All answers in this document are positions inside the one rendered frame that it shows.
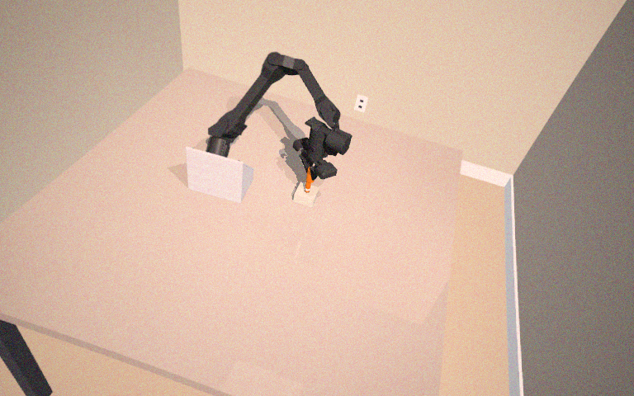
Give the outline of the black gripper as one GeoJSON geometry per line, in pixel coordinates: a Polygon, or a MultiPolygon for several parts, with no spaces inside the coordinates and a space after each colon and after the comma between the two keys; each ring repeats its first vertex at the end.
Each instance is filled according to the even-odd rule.
{"type": "Polygon", "coordinates": [[[323,158],[326,158],[327,156],[324,155],[324,151],[327,148],[326,144],[312,144],[306,137],[296,140],[293,143],[293,148],[296,152],[303,148],[299,156],[303,162],[306,173],[308,171],[308,167],[310,167],[312,180],[315,180],[316,177],[324,180],[326,178],[336,176],[338,169],[331,162],[328,163],[326,160],[323,160],[323,158]],[[315,164],[314,166],[313,163],[315,164]]]}

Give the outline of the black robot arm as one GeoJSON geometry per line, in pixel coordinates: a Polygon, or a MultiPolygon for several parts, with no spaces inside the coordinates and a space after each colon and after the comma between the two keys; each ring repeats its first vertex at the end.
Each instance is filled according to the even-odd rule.
{"type": "Polygon", "coordinates": [[[234,109],[224,113],[216,123],[208,128],[210,136],[206,153],[227,158],[230,143],[248,128],[245,121],[268,88],[285,75],[300,75],[314,99],[319,117],[305,122],[310,127],[309,141],[315,145],[326,144],[324,155],[344,155],[351,143],[352,135],[339,129],[340,111],[324,94],[309,66],[303,59],[294,59],[279,52],[270,52],[265,58],[261,73],[234,109]],[[212,137],[211,137],[212,136],[212,137]]]}

